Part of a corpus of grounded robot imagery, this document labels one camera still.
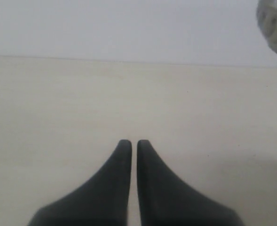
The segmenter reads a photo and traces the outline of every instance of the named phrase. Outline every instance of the gray object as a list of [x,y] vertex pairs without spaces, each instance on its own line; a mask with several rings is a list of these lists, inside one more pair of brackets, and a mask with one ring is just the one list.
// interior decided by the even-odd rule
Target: gray object
[[277,53],[277,0],[260,0],[256,17],[269,47]]

